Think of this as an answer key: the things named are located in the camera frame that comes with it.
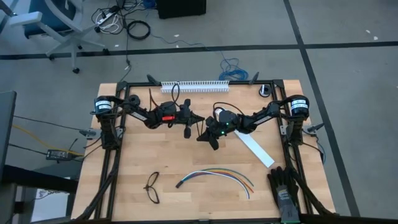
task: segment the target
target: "black glove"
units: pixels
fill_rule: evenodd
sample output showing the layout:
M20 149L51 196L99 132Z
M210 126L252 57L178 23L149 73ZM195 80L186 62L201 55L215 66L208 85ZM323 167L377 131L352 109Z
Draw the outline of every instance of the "black glove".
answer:
M296 186L294 179L290 176L289 168L285 170L282 170L281 167L276 168L276 170L272 169L271 174L268 174L267 177L275 203L279 207L282 218L280 222L300 223L299 211L297 210L299 187Z

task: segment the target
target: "white cable management tray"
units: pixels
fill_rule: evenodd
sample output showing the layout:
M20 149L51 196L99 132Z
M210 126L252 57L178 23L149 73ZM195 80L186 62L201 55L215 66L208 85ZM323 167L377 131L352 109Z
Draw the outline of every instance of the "white cable management tray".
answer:
M171 93L173 86L178 83L181 93L214 93L228 92L229 81L182 81L182 82L162 82L162 93Z

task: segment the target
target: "eyeglasses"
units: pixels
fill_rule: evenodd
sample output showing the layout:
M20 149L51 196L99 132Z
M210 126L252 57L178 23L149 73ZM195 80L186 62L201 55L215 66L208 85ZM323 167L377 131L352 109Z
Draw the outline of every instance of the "eyeglasses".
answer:
M159 198L157 196L157 192L155 190L155 188L153 188L153 184L155 183L155 181L157 180L157 177L159 176L159 172L154 172L152 173L147 181L147 185L144 187L144 189L147 191L148 193L148 197L149 199L154 202L154 203L160 203Z

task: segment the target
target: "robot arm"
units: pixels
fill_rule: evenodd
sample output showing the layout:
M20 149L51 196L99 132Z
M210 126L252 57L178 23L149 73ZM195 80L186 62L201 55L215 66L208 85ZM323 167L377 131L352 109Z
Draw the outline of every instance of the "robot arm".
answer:
M280 112L280 107L290 103L292 115L288 116ZM231 111L221 109L219 120L217 120L215 111L213 117L206 119L206 130L197 138L197 141L208 141L214 150L218 149L217 139L221 136L226 136L232 131L239 131L240 133L249 134L256 130L257 126L266 121L281 117L289 122L288 125L288 139L290 142L302 142L302 126L303 122L307 120L309 113L308 108L310 103L308 98L302 95L290 96L282 101L272 101L267 107L263 108L251 116L243 114L234 114Z
M101 123L101 142L103 149L117 149L120 146L119 136L116 134L114 122L123 113L129 114L141 120L149 129L155 129L161 124L167 124L171 128L174 124L184 124L184 137L191 136L190 126L203 121L204 118L195 115L189 108L190 100L186 99L183 105L177 105L174 101L160 104L155 109L147 111L141 108L140 99L137 95L131 95L128 99L122 100L115 96L99 96L95 99L96 115Z

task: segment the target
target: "black box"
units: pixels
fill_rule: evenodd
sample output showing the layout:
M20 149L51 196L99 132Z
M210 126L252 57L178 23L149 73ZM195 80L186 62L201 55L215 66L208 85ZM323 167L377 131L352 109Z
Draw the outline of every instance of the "black box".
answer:
M156 5L161 19L206 13L206 0L156 0Z

